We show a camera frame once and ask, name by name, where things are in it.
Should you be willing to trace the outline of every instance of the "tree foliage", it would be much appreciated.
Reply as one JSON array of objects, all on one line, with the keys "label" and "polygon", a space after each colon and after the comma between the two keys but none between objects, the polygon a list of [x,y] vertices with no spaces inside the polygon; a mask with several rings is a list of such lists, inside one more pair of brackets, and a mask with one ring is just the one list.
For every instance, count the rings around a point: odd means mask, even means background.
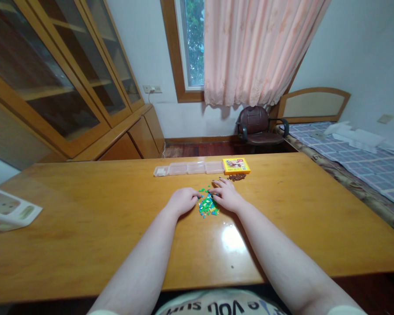
[{"label": "tree foliage", "polygon": [[185,0],[191,85],[204,84],[204,0]]}]

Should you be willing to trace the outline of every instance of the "wooden table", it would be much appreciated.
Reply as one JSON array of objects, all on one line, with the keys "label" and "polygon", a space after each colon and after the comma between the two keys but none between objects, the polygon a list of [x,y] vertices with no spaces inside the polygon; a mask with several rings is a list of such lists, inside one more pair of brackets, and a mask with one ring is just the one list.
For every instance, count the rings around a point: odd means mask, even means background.
[{"label": "wooden table", "polygon": [[[98,295],[175,189],[215,175],[153,177],[157,165],[224,157],[36,164],[0,186],[44,210],[0,233],[0,302]],[[394,231],[302,153],[245,156],[236,189],[330,276],[394,271]],[[265,281],[242,225],[196,208],[177,225],[163,289]]]}]

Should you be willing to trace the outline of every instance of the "power cord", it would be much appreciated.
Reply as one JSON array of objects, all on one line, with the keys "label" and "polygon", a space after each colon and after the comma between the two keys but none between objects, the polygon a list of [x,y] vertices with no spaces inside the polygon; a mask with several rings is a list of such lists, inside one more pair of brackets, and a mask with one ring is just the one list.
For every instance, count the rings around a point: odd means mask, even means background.
[{"label": "power cord", "polygon": [[163,142],[163,152],[162,152],[163,158],[166,158],[165,150],[166,150],[166,141]]},{"label": "power cord", "polygon": [[149,91],[149,95],[148,95],[148,101],[149,101],[149,104],[150,104],[150,94],[153,94],[155,92],[155,89],[150,89],[150,91]]}]

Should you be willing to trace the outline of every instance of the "printed shirt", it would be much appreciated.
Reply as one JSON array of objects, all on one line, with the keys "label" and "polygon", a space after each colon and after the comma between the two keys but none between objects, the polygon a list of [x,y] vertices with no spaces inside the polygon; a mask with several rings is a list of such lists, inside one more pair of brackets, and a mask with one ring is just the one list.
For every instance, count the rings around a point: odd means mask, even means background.
[{"label": "printed shirt", "polygon": [[[155,315],[286,315],[272,302],[250,291],[216,289],[190,292],[181,295],[159,308]],[[334,307],[328,315],[366,315],[352,306]],[[99,310],[90,315],[118,315]]]}]

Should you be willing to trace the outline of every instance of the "pink curtain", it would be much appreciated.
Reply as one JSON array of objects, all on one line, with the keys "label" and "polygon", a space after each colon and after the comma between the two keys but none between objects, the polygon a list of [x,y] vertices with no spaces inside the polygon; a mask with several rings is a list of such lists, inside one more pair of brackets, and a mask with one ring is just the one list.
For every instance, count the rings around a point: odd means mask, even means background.
[{"label": "pink curtain", "polygon": [[205,0],[206,104],[276,104],[330,1]]}]

